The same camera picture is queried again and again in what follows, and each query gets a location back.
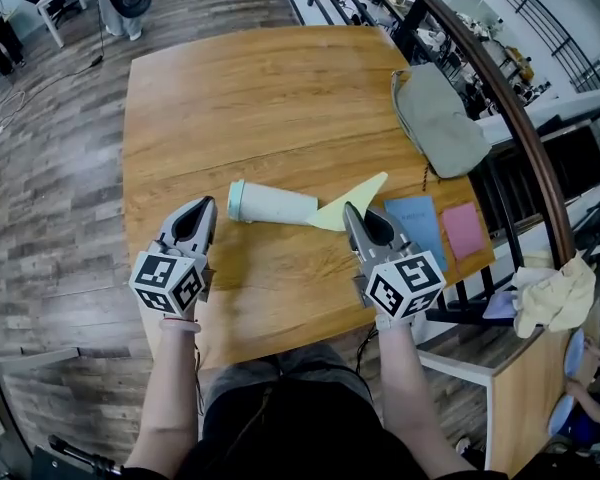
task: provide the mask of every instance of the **blue paper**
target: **blue paper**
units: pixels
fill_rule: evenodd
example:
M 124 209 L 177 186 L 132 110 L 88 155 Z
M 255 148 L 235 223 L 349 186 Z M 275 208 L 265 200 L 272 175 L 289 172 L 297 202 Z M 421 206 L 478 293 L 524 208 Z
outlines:
M 482 314 L 485 320 L 495 320 L 498 318 L 515 318 L 516 308 L 513 307 L 513 292 L 504 291 L 494 293 L 489 299 L 487 309 Z
M 446 272 L 449 267 L 431 196 L 390 199 L 384 202 L 384 207 L 404 226 L 409 240 L 417 243 L 423 251 L 431 251 L 440 270 Z

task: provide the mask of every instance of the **wooden floor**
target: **wooden floor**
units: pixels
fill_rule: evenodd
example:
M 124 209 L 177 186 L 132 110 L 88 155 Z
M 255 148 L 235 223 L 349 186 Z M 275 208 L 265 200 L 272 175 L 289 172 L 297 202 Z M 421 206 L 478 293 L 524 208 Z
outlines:
M 28 65 L 8 81 L 0 77 L 0 101 L 10 90 L 25 90 L 29 98 L 53 77 L 86 67 L 100 49 L 94 9 L 92 3 L 60 27 L 63 50 L 45 31 L 31 36 L 25 44 Z M 45 444 L 56 433 L 124 461 L 137 435 L 152 361 L 125 284 L 129 257 L 120 162 L 131 60 L 234 30 L 292 24 L 287 0 L 153 0 L 140 40 L 105 34 L 101 66 L 54 84 L 0 135 L 0 350 L 77 346 L 82 354 L 6 379 L 31 445 Z M 6 105 L 1 115 L 13 109 Z M 355 365 L 366 332 L 331 343 Z M 516 345 L 508 331 L 465 328 L 427 348 L 491 361 L 497 358 L 487 348 L 505 354 Z M 213 373 L 203 375 L 203 390 Z M 377 340 L 367 348 L 362 373 L 380 413 Z M 483 390 L 428 375 L 449 439 L 468 433 L 483 440 Z

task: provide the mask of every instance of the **black cable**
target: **black cable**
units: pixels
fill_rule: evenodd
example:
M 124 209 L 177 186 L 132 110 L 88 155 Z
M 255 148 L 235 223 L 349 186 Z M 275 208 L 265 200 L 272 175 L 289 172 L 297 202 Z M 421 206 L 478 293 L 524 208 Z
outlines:
M 378 329 L 376 329 L 376 324 L 371 326 L 369 329 L 369 333 L 367 337 L 360 343 L 358 347 L 358 351 L 356 352 L 356 373 L 360 375 L 360 363 L 362 362 L 362 356 L 364 355 L 364 349 L 367 347 L 369 342 L 378 335 Z
M 21 107 L 17 108 L 16 110 L 14 110 L 11 114 L 9 114 L 8 116 L 4 117 L 3 119 L 0 119 L 0 126 L 2 126 L 2 123 L 7 121 L 8 119 L 11 119 L 12 117 L 14 117 L 18 112 L 20 112 L 21 110 L 23 110 L 30 102 L 31 100 L 33 100 L 36 96 L 38 96 L 38 94 L 40 94 L 41 92 L 47 90 L 49 87 L 51 87 L 52 85 L 58 83 L 60 80 L 64 80 L 66 78 L 72 77 L 72 76 L 77 76 L 80 75 L 82 73 L 84 73 L 85 71 L 87 71 L 88 69 L 91 69 L 94 66 L 97 66 L 98 64 L 100 64 L 100 62 L 102 62 L 102 58 L 100 56 L 96 57 L 93 61 L 91 61 L 91 64 L 89 64 L 86 68 L 81 69 L 80 71 L 76 71 L 75 73 L 69 73 L 67 75 L 61 76 L 60 78 L 56 78 L 53 82 L 45 85 L 42 89 L 39 89 L 38 91 L 36 91 L 28 100 L 26 100 Z M 2 103 L 4 103 L 7 98 L 9 97 L 9 95 L 7 95 L 6 98 L 4 98 L 1 102 L 0 102 L 0 106 L 2 105 Z M 6 125 L 4 125 L 3 129 L 6 128 L 9 124 L 11 124 L 12 121 L 9 121 Z
M 98 6 L 98 28 L 100 29 L 100 51 L 102 52 L 102 60 L 104 60 L 104 39 L 102 38 L 102 14 L 100 13 L 100 0 L 96 0 Z
M 196 391 L 198 392 L 198 414 L 200 416 L 204 415 L 204 400 L 202 399 L 202 392 L 200 391 L 200 377 L 198 373 L 200 372 L 200 349 L 198 345 L 196 347 Z

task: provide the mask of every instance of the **black sleeve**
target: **black sleeve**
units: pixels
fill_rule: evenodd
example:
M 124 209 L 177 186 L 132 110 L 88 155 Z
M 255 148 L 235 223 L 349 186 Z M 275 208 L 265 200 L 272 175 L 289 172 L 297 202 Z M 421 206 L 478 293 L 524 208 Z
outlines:
M 124 468 L 121 478 L 123 480 L 167 480 L 161 474 L 144 468 Z
M 509 477 L 496 471 L 460 471 L 440 477 L 438 480 L 507 480 Z

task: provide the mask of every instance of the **wooden table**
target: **wooden table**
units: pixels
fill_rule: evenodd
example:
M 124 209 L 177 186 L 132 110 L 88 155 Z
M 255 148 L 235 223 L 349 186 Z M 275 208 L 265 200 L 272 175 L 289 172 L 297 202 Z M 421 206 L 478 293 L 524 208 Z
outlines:
M 375 203 L 422 196 L 425 159 L 405 137 L 390 100 L 405 60 L 368 27 L 290 27 L 215 37 L 135 59 L 124 129 L 124 201 L 131 261 L 182 204 L 218 205 L 209 302 L 196 306 L 202 367 L 288 350 L 370 323 L 351 281 L 358 260 L 344 233 L 228 220 L 229 184 L 251 182 L 322 203 L 380 171 Z M 472 201 L 465 178 L 427 194 L 438 213 Z M 481 219 L 487 238 L 486 228 Z M 450 284 L 493 262 L 491 248 L 454 262 Z M 160 314 L 142 309 L 155 353 Z

